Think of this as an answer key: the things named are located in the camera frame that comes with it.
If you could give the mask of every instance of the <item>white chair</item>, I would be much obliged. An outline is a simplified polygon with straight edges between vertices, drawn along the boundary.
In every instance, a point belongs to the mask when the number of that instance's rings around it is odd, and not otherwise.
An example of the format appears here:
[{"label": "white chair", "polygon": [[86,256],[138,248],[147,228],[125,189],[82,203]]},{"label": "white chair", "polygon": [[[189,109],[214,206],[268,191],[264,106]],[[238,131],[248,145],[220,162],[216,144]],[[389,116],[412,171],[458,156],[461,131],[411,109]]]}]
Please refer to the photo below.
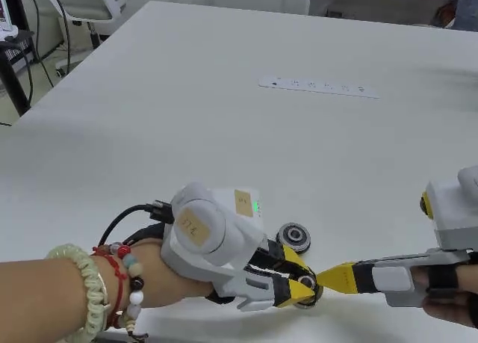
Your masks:
[{"label": "white chair", "polygon": [[[70,22],[86,22],[90,31],[93,50],[100,44],[99,35],[96,33],[94,23],[113,22],[121,16],[121,13],[128,0],[60,0],[66,14],[66,20]],[[40,15],[62,16],[61,8],[57,0],[49,0],[47,3],[39,3]],[[70,67],[79,64],[89,54],[90,50],[75,53],[71,56]],[[66,74],[66,60],[58,61],[56,64],[57,74]]]}]

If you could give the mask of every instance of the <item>white bead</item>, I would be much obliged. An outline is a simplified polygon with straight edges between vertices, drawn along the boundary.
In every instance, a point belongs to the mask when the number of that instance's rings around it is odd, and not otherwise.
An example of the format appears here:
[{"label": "white bead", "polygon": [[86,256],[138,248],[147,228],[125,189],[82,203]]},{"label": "white bead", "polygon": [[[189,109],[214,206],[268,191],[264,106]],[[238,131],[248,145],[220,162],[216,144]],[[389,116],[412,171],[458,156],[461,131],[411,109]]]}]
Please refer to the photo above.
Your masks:
[{"label": "white bead", "polygon": [[118,249],[121,247],[122,243],[121,242],[115,242],[111,244],[110,246],[110,251],[112,255],[116,255],[118,253]]},{"label": "white bead", "polygon": [[141,312],[141,306],[138,304],[130,304],[126,310],[128,317],[137,319]]},{"label": "white bead", "polygon": [[134,291],[129,295],[129,302],[131,304],[141,304],[143,302],[143,291]]}]

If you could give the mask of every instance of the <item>cable connector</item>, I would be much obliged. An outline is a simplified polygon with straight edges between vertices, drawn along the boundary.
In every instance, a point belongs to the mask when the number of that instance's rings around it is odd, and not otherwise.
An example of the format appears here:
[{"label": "cable connector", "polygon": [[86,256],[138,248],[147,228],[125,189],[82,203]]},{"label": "cable connector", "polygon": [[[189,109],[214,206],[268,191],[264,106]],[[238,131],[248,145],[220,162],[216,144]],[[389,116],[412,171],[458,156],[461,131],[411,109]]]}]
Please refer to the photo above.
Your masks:
[{"label": "cable connector", "polygon": [[149,212],[149,218],[151,220],[173,224],[173,207],[169,203],[164,203],[163,201],[155,200],[153,203],[147,203],[146,206],[148,209],[145,211]]}]

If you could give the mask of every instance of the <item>black cable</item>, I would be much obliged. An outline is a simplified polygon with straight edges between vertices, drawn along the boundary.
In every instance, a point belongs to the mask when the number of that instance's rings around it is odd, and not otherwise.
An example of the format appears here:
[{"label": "black cable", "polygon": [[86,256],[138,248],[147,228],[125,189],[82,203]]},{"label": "black cable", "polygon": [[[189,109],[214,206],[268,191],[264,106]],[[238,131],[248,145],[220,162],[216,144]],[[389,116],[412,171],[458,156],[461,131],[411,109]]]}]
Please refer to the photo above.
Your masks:
[{"label": "black cable", "polygon": [[114,230],[114,228],[120,223],[120,221],[128,216],[129,214],[132,214],[135,211],[151,211],[151,205],[136,205],[132,206],[130,208],[127,208],[125,211],[120,213],[117,218],[113,220],[113,222],[110,223],[110,226],[106,229],[105,233],[103,233],[102,238],[99,240],[98,247],[102,246],[105,244],[106,240],[108,239],[108,236],[111,234],[111,232]]},{"label": "black cable", "polygon": [[38,54],[38,38],[40,38],[40,10],[38,9],[37,0],[33,0],[33,4],[35,6],[35,10],[37,11],[37,38],[35,40],[35,46],[34,46],[33,50],[34,50],[34,54],[37,56],[38,61],[40,62],[41,66],[43,68],[43,72],[45,72],[45,75],[46,75],[50,85],[53,87],[53,81],[50,78],[50,75],[48,74],[48,72],[46,71],[45,64],[43,63],[43,59]]},{"label": "black cable", "polygon": [[69,29],[68,29],[68,22],[66,20],[66,14],[65,14],[65,9],[63,8],[63,5],[61,4],[60,0],[56,0],[58,3],[58,6],[61,9],[61,15],[63,17],[63,23],[65,25],[65,33],[66,33],[66,74],[69,74],[69,65],[71,62],[72,58],[72,46],[71,42],[69,39]]},{"label": "black cable", "polygon": [[30,68],[30,62],[28,61],[28,58],[23,51],[23,49],[18,49],[20,53],[22,53],[23,58],[25,59],[25,63],[27,65],[27,71],[28,71],[28,80],[30,81],[30,93],[28,94],[28,106],[31,107],[31,100],[33,99],[33,78],[31,77],[31,68]]}]

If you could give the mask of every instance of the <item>red string bracelet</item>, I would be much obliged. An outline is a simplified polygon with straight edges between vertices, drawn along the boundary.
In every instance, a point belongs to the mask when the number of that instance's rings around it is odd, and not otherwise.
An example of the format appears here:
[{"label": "red string bracelet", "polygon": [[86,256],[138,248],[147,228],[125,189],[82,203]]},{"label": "red string bracelet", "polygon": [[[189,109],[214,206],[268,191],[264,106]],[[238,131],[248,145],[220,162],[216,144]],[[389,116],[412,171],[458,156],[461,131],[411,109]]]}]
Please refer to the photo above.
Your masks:
[{"label": "red string bracelet", "polygon": [[121,304],[121,299],[122,299],[122,290],[123,290],[123,286],[122,286],[122,281],[124,279],[127,279],[128,278],[128,275],[127,274],[122,274],[121,273],[121,270],[120,270],[120,265],[118,265],[118,262],[116,262],[116,260],[113,258],[113,256],[109,255],[108,254],[109,250],[108,251],[105,251],[105,249],[103,247],[93,247],[93,256],[100,256],[100,257],[104,257],[108,260],[108,262],[110,263],[111,267],[113,267],[114,269],[114,275],[116,277],[118,277],[118,295],[117,295],[117,301],[114,305],[114,308],[113,310],[111,311],[109,317],[108,317],[108,322],[107,322],[107,326],[106,326],[106,329],[108,329],[109,327],[111,327],[111,325],[114,323],[115,321],[115,318],[117,316],[117,312],[118,312],[118,309],[120,307],[120,304]]}]

